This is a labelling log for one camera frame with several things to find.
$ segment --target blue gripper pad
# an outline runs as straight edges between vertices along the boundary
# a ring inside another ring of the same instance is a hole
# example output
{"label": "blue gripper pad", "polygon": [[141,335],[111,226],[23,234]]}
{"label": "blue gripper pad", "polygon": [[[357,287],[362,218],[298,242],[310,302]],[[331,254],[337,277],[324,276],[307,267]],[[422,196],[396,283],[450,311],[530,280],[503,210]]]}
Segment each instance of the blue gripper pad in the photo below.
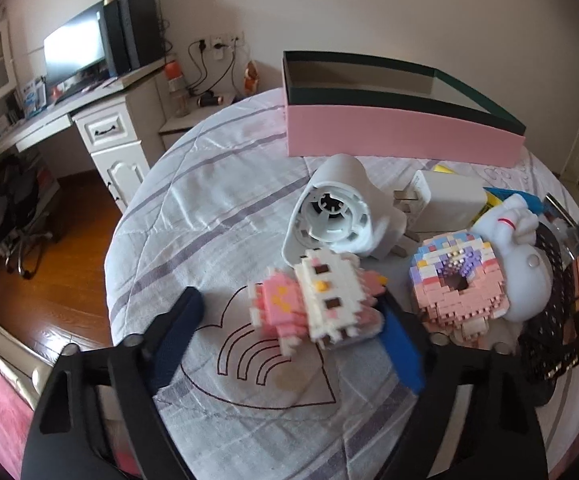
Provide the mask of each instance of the blue gripper pad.
{"label": "blue gripper pad", "polygon": [[152,396],[172,381],[204,313],[201,293],[189,286],[171,310],[156,316],[145,331],[146,385]]}
{"label": "blue gripper pad", "polygon": [[538,198],[536,195],[532,195],[526,191],[517,191],[515,189],[502,189],[500,187],[484,187],[486,191],[489,191],[493,194],[496,198],[500,198],[501,200],[506,200],[510,196],[514,194],[521,195],[525,202],[527,202],[527,208],[534,213],[535,215],[540,215],[545,210],[541,199]]}
{"label": "blue gripper pad", "polygon": [[415,394],[425,387],[425,354],[428,333],[414,314],[404,312],[389,291],[378,297],[376,305],[385,317],[379,339],[392,361],[399,380]]}

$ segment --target power cord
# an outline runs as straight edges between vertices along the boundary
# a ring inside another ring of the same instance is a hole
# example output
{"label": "power cord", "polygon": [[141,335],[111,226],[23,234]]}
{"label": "power cord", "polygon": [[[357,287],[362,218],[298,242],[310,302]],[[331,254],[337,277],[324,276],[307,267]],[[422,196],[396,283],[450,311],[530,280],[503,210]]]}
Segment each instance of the power cord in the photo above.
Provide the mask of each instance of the power cord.
{"label": "power cord", "polygon": [[[198,63],[196,63],[196,60],[194,59],[194,56],[192,56],[192,51],[190,50],[192,45],[194,43],[198,43],[199,44],[199,51],[201,53],[201,64],[203,67],[203,70],[201,70],[201,68],[199,67]],[[192,60],[192,62],[194,63],[194,65],[196,66],[196,68],[199,69],[199,72],[201,73],[201,76],[199,79],[196,79],[196,81],[190,85],[187,86],[187,91],[189,92],[190,96],[194,96],[196,95],[196,89],[203,84],[203,82],[205,81],[205,79],[208,78],[209,72],[208,72],[208,68],[205,65],[205,49],[207,48],[207,45],[205,44],[205,40],[198,40],[198,41],[194,41],[193,43],[190,43],[190,45],[187,48],[187,52],[190,54],[190,58]]]}
{"label": "power cord", "polygon": [[[226,48],[229,47],[228,44],[225,43],[217,43],[212,45],[214,48]],[[202,93],[207,93],[210,92],[227,74],[228,72],[231,70],[232,73],[234,73],[234,65],[236,64],[236,39],[234,39],[234,47],[232,48],[232,59],[230,61],[230,64],[228,65],[228,67],[226,68],[225,72],[222,73],[222,75],[216,79],[216,81],[214,81],[214,83],[212,84],[212,86],[210,86],[209,88],[207,88],[204,92]]]}
{"label": "power cord", "polygon": [[236,96],[240,99],[242,97],[241,91],[236,87],[236,84],[234,83],[234,69],[236,68],[236,41],[237,40],[238,40],[238,38],[234,38],[234,44],[233,44],[234,62],[232,63],[232,70],[230,73],[230,81],[232,82],[232,88],[234,89],[234,92],[236,92]]}
{"label": "power cord", "polygon": [[187,54],[190,56],[190,59],[192,60],[192,63],[194,63],[194,66],[196,67],[196,70],[199,71],[199,76],[198,78],[196,78],[196,81],[194,81],[193,83],[189,83],[187,88],[190,88],[191,86],[196,85],[196,83],[199,83],[203,77],[203,71],[201,69],[201,67],[199,66],[199,64],[196,62],[196,60],[194,59],[194,56],[192,55],[192,46],[195,44],[199,45],[199,50],[201,49],[201,43],[205,44],[205,40],[196,40],[196,41],[192,41],[188,46],[187,46]]}
{"label": "power cord", "polygon": [[158,6],[158,31],[161,37],[161,48],[163,49],[164,53],[163,56],[164,61],[165,63],[167,63],[167,54],[172,52],[172,49],[174,48],[172,42],[166,38],[166,30],[169,28],[170,22],[169,20],[163,18],[163,8],[161,7],[161,0],[156,1]]}

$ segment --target drawer handle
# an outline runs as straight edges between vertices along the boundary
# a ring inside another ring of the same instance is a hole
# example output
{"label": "drawer handle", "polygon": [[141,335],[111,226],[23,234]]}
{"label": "drawer handle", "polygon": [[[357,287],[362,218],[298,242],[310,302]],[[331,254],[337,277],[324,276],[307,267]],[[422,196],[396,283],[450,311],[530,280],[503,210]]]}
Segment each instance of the drawer handle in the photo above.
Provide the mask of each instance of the drawer handle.
{"label": "drawer handle", "polygon": [[112,126],[107,128],[107,130],[102,130],[102,131],[96,130],[94,132],[94,137],[100,137],[102,135],[108,134],[109,132],[111,132],[112,130],[115,130],[115,129],[116,129],[116,124],[113,124]]}

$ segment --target power adapter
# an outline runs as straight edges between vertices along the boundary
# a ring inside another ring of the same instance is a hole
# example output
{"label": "power adapter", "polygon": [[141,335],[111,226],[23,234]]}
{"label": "power adapter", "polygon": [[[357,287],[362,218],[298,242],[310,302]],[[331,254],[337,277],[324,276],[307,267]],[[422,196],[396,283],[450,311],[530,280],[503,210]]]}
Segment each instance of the power adapter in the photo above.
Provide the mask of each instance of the power adapter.
{"label": "power adapter", "polygon": [[479,178],[455,173],[418,170],[405,190],[394,191],[394,205],[416,233],[466,229],[486,203]]}

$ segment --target black cable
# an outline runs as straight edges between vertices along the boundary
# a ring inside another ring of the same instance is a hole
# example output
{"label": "black cable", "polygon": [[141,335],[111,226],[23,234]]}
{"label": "black cable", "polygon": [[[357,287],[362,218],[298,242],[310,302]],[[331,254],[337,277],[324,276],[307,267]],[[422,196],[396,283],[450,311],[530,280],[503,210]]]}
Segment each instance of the black cable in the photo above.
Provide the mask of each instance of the black cable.
{"label": "black cable", "polygon": [[201,92],[201,94],[204,94],[205,92],[209,92],[210,90],[212,90],[221,81],[221,79],[223,79],[228,74],[228,72],[233,67],[235,62],[236,62],[236,48],[232,50],[232,60],[230,61],[230,65],[226,68],[225,72],[223,72],[223,75],[218,79],[216,79],[216,81],[214,81],[214,84],[209,88],[207,88],[204,92]]}
{"label": "black cable", "polygon": [[194,66],[196,67],[196,70],[199,71],[199,76],[196,79],[196,81],[194,81],[193,83],[190,83],[187,88],[189,88],[190,86],[196,85],[196,83],[198,83],[201,78],[203,77],[203,71],[201,70],[201,67],[199,66],[198,63],[196,63],[196,60],[194,59],[194,56],[192,56],[192,45],[195,45],[197,43],[201,43],[201,40],[196,40],[196,41],[192,41],[188,46],[187,46],[187,54],[190,56],[190,59],[192,60],[192,63],[194,63]]}
{"label": "black cable", "polygon": [[234,69],[236,68],[236,38],[234,38],[234,63],[232,64],[232,72],[230,73],[230,79],[232,81],[232,88],[236,92],[237,97],[241,97],[241,91],[236,88],[236,84],[234,83]]}
{"label": "black cable", "polygon": [[161,0],[156,0],[158,6],[158,31],[161,36],[161,48],[163,49],[163,59],[167,63],[167,54],[172,52],[174,48],[171,41],[166,38],[166,30],[170,26],[169,20],[163,18],[163,7],[161,6]]}
{"label": "black cable", "polygon": [[205,79],[208,78],[208,75],[210,74],[208,72],[208,68],[207,66],[205,66],[205,56],[204,56],[204,52],[201,52],[201,64],[203,65],[203,69],[205,71],[205,75],[203,76],[203,79],[201,79],[198,82],[195,82],[194,84],[191,84],[187,87],[187,89],[192,92],[192,95],[194,95],[194,91],[204,83]]}

